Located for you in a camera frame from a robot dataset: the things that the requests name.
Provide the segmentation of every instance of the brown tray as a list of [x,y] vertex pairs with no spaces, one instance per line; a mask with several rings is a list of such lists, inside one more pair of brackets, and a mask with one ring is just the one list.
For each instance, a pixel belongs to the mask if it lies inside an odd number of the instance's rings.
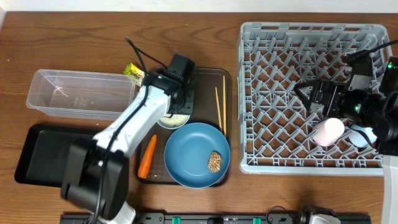
[[[215,86],[217,86],[218,99],[220,101],[221,122],[223,122],[223,77],[225,77],[226,88],[227,141],[228,144],[231,145],[229,137],[231,136],[232,81],[231,76],[225,70],[217,68],[199,68],[199,75],[195,85],[193,114],[187,124],[201,122],[210,124],[219,129]],[[142,183],[179,185],[179,183],[177,183],[167,172],[164,164],[164,149],[167,140],[174,131],[175,130],[165,129],[156,123],[138,146],[134,163],[134,176],[137,178],[138,168],[141,164],[142,157],[144,157],[146,147],[148,146],[151,137],[154,134],[157,135],[157,143],[149,174],[146,179],[138,178]],[[224,177],[211,187],[219,187],[225,184],[228,177],[229,169],[225,173]]]

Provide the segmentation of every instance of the carrot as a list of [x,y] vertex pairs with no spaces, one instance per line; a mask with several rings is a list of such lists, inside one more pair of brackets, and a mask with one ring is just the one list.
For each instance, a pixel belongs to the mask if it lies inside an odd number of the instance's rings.
[[138,168],[138,177],[145,179],[149,173],[150,164],[152,163],[152,158],[154,156],[155,146],[156,146],[157,136],[154,134],[149,141],[147,150],[145,150],[144,157],[142,158],[141,165]]

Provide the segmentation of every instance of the yellow package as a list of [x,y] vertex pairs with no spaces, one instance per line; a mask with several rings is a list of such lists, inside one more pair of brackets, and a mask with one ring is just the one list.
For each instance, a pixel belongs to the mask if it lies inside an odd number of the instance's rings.
[[130,63],[126,67],[126,69],[124,69],[123,74],[131,75],[134,81],[136,82],[136,85],[141,87],[142,79],[144,78],[145,73],[141,71],[139,68],[137,68],[135,65]]

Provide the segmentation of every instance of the wooden table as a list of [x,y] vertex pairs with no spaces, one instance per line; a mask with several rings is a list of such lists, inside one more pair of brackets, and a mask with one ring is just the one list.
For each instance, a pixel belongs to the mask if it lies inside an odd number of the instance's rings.
[[[0,220],[58,223],[64,212],[82,212],[60,198],[60,189],[17,184],[14,171],[27,130],[35,123],[104,128],[108,121],[46,116],[25,101],[40,68],[122,73],[137,58],[128,35],[148,54],[169,63],[174,53],[202,67],[227,70],[237,117],[236,39],[247,21],[341,22],[384,25],[398,39],[397,14],[8,12],[0,33]],[[398,54],[398,45],[393,47]],[[155,64],[146,59],[148,67]],[[316,205],[340,213],[368,213],[380,223],[380,177],[248,175],[238,168],[237,128],[232,132],[231,178],[220,188],[143,185],[131,175],[129,203],[169,213],[266,213],[273,205],[298,210]]]

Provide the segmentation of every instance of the white plastic crate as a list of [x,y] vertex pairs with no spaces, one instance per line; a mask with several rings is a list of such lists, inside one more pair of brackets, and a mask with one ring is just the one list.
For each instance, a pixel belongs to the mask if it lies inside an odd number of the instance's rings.
[[[382,175],[382,156],[370,146],[352,145],[351,130],[332,146],[318,146],[312,128],[323,119],[322,108],[310,114],[293,87],[316,78],[348,81],[341,56],[388,41],[386,28],[375,24],[244,23],[237,59],[240,169],[248,174]],[[390,47],[371,54],[370,87],[376,93],[391,55]]]

